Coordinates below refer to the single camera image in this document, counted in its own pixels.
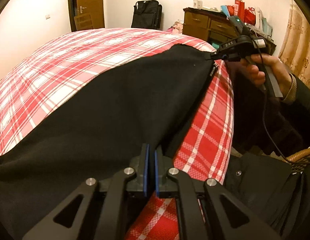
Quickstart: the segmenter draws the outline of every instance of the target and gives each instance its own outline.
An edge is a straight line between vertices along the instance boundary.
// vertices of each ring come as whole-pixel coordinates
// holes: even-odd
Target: beige curtain
[[[293,0],[279,58],[310,88],[310,25]]]

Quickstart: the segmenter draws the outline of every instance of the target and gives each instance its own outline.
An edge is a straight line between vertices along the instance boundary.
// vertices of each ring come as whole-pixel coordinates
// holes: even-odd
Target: sleeve
[[[290,73],[289,75],[291,76],[291,79],[292,79],[292,86],[288,94],[286,95],[286,97],[282,100],[282,102],[284,104],[291,105],[296,99],[297,83],[296,83],[296,78],[294,77],[294,75],[292,73]]]
[[[305,143],[310,144],[310,89],[296,76],[293,75],[293,77],[296,81],[295,99],[292,91],[293,95],[291,94],[290,96],[293,97],[294,101],[287,100],[289,96],[288,93],[287,97],[283,100],[283,110],[285,114],[289,116],[292,125],[302,135]]]

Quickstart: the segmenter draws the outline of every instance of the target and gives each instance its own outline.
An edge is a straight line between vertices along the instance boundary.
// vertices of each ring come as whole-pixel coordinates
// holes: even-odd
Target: wooden dresser
[[[217,14],[194,8],[185,8],[183,34],[199,38],[212,44],[222,44],[238,35],[229,20]],[[266,40],[269,54],[272,55],[276,45]]]

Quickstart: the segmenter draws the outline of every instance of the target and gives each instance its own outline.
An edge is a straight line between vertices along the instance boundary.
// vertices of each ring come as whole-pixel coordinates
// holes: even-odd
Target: metal screw
[[[134,173],[134,169],[131,168],[131,167],[125,168],[125,169],[124,169],[124,173],[125,173],[126,175],[131,175],[131,174]]]
[[[206,184],[209,185],[210,187],[213,187],[217,184],[217,181],[215,179],[208,179],[206,180]]]
[[[95,185],[95,183],[96,183],[96,179],[94,179],[94,178],[89,178],[86,180],[86,184],[89,186],[93,186],[93,185]]]
[[[176,175],[179,173],[179,170],[177,168],[170,168],[168,170],[168,173],[171,174],[171,175]]]

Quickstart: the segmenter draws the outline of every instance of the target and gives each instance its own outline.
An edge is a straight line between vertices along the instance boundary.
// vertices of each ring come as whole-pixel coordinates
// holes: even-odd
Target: red and white checkered blanket
[[[101,72],[163,52],[174,44],[212,51],[181,34],[143,29],[98,29],[51,40],[0,81],[0,155]],[[192,178],[223,183],[233,134],[233,91],[222,61],[175,157]],[[175,202],[152,197],[127,239],[178,239]]]

